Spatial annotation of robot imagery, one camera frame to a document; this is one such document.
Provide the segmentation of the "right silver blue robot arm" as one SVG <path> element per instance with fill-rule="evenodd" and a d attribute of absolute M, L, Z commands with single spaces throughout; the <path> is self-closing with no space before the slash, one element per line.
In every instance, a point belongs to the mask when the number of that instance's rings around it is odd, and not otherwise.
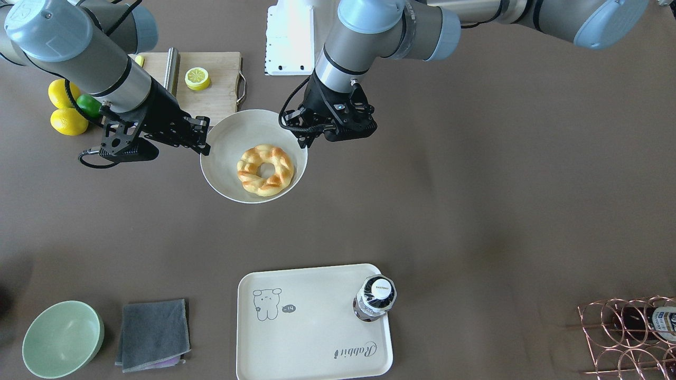
<path fill-rule="evenodd" d="M 207 156 L 209 118 L 176 98 L 132 55 L 157 43 L 142 6 L 107 1 L 2 1 L 2 58 L 70 80 L 103 105 L 108 123 L 91 150 L 113 163 L 155 159 L 154 141 Z"/>

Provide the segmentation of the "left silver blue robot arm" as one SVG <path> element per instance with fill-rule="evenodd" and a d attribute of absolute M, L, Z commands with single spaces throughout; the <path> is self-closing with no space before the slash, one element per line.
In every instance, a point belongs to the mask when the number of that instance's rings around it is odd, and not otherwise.
<path fill-rule="evenodd" d="M 340 1 L 297 110 L 282 108 L 280 126 L 301 148 L 363 139 L 377 129 L 362 89 L 376 58 L 433 62 L 448 58 L 464 29 L 519 24 L 589 50 L 620 41 L 647 1 Z"/>

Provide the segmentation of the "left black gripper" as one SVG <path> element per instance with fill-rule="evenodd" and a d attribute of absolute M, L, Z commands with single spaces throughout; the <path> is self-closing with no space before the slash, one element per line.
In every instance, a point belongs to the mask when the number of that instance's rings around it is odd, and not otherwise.
<path fill-rule="evenodd" d="M 314 139 L 324 137 L 336 142 L 340 140 L 364 139 L 378 128 L 372 114 L 374 106 L 369 104 L 359 82 L 348 84 L 347 93 L 329 89 L 318 78 L 311 75 L 304 93 L 304 128 L 298 131 L 297 142 L 301 149 L 311 147 Z"/>

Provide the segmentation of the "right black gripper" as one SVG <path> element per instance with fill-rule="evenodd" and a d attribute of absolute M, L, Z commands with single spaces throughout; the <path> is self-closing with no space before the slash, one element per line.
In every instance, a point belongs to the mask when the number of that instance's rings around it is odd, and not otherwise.
<path fill-rule="evenodd" d="M 210 118 L 191 116 L 181 110 L 178 101 L 159 82 L 152 82 L 147 99 L 143 102 L 147 113 L 142 132 L 146 137 L 174 147 L 183 146 L 207 156 L 211 146 L 206 142 Z"/>

